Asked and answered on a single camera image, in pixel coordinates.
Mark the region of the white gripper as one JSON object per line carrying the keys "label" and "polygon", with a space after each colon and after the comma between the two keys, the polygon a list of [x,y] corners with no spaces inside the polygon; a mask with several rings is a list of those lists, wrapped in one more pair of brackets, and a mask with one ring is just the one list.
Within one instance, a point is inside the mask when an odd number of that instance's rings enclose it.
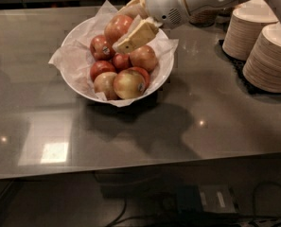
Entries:
{"label": "white gripper", "polygon": [[118,14],[135,18],[128,32],[113,44],[113,49],[122,54],[152,41],[161,25],[175,28],[189,21],[185,0],[131,0]]}

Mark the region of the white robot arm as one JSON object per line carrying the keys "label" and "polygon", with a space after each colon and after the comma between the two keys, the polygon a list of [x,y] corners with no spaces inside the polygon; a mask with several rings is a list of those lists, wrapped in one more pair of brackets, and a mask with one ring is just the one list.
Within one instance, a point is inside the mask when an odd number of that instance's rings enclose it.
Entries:
{"label": "white robot arm", "polygon": [[[130,53],[152,41],[161,26],[175,28],[210,9],[224,9],[249,0],[131,0],[118,13],[134,18],[128,32],[114,43],[114,50]],[[264,0],[281,23],[281,0]]]}

